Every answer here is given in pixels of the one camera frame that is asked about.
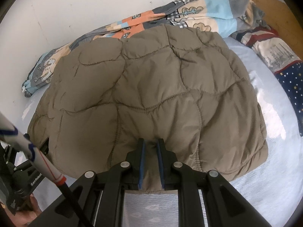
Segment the checkered fabric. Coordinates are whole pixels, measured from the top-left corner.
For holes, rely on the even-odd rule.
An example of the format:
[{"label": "checkered fabric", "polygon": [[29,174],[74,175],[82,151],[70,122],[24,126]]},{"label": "checkered fabric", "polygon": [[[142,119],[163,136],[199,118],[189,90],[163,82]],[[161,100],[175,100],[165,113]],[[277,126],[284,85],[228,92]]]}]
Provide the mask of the checkered fabric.
[{"label": "checkered fabric", "polygon": [[168,19],[173,26],[179,26],[180,28],[187,28],[188,25],[185,22],[175,22],[173,19]]},{"label": "checkered fabric", "polygon": [[171,14],[167,16],[168,19],[177,19],[180,18],[178,10],[173,11]]},{"label": "checkered fabric", "polygon": [[190,2],[192,2],[192,1],[193,1],[193,0],[175,0],[175,1],[173,1],[173,3],[175,3],[175,4],[177,5],[178,3],[183,2],[184,5],[185,5],[185,4],[190,3]]}]

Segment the cartoon print blanket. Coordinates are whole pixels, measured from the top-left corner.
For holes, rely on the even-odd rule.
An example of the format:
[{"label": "cartoon print blanket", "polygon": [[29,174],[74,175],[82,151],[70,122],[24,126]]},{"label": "cartoon print blanket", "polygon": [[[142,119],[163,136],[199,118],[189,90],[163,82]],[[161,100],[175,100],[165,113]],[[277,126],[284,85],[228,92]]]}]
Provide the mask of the cartoon print blanket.
[{"label": "cartoon print blanket", "polygon": [[50,83],[54,68],[60,59],[68,55],[81,43],[99,37],[129,38],[135,33],[160,24],[180,28],[199,28],[201,31],[219,33],[228,37],[235,31],[264,25],[264,13],[251,0],[175,0],[153,10],[139,13],[93,30],[74,42],[41,55],[34,68],[22,84],[25,97]]}]

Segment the red stripe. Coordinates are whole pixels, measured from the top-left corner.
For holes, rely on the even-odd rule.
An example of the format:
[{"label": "red stripe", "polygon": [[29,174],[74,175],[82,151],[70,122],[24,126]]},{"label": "red stripe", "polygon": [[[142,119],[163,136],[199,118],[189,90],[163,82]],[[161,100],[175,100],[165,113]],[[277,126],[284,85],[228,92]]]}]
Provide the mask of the red stripe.
[{"label": "red stripe", "polygon": [[282,68],[281,70],[278,70],[278,71],[274,72],[274,74],[278,74],[278,73],[284,71],[284,70],[285,70],[286,68],[288,68],[289,66],[292,66],[293,64],[299,63],[299,62],[302,62],[302,61],[301,61],[301,60],[295,60],[295,61],[289,63],[286,67]]},{"label": "red stripe", "polygon": [[267,29],[266,27],[258,26],[258,27],[256,27],[256,29],[258,29],[258,31],[268,31],[268,32],[275,34],[276,36],[279,36],[278,32],[272,27],[270,27],[270,29]]},{"label": "red stripe", "polygon": [[39,152],[40,152],[41,157],[42,157],[42,159],[44,160],[44,162],[45,162],[45,164],[46,164],[47,168],[49,169],[49,171],[51,172],[52,176],[54,177],[54,180],[55,180],[55,181],[56,181],[56,180],[58,180],[59,178],[57,178],[57,179],[55,178],[55,176],[54,176],[53,172],[51,171],[51,169],[49,168],[48,164],[46,163],[46,161],[45,161],[45,159],[44,159],[44,156],[43,156],[43,154],[41,153],[41,151],[40,151],[40,150],[39,150]]},{"label": "red stripe", "polygon": [[66,177],[63,176],[63,178],[58,183],[56,183],[56,185],[57,186],[61,186],[61,185],[63,185],[65,183],[65,181],[66,181]]},{"label": "red stripe", "polygon": [[248,47],[249,46],[253,46],[256,41],[260,41],[260,40],[264,41],[266,39],[272,39],[274,37],[278,37],[278,36],[273,35],[273,34],[267,34],[267,33],[266,34],[261,34],[261,35],[255,35],[255,34],[253,34],[253,35],[251,35],[248,43],[245,44],[245,45],[248,46]]}]

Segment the black pole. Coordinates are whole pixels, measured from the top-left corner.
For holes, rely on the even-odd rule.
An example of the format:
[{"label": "black pole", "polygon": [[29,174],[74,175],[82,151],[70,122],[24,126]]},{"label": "black pole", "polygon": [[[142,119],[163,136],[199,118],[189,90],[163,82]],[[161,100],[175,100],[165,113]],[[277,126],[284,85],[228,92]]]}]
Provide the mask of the black pole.
[{"label": "black pole", "polygon": [[78,216],[79,220],[84,224],[85,227],[93,227],[93,225],[90,223],[90,221],[85,216],[82,208],[80,207],[77,199],[73,195],[72,191],[69,189],[66,183],[64,183],[61,186],[58,186],[61,193],[65,197],[65,199],[69,202],[72,209],[74,210],[75,214]]}]

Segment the blue gripper pad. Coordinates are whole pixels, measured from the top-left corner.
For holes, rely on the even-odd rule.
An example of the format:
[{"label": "blue gripper pad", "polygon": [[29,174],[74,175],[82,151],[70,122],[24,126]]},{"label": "blue gripper pad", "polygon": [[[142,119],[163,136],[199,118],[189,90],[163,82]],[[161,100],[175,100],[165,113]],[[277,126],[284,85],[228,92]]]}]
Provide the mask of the blue gripper pad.
[{"label": "blue gripper pad", "polygon": [[138,184],[139,189],[142,189],[142,184],[143,184],[144,163],[145,163],[145,141],[143,141],[142,151],[141,151],[140,169],[139,169],[139,184]]},{"label": "blue gripper pad", "polygon": [[163,160],[162,160],[162,154],[160,150],[160,144],[159,141],[157,141],[157,156],[158,156],[158,164],[159,164],[159,174],[161,179],[161,185],[162,189],[164,189],[164,166],[163,166]]}]

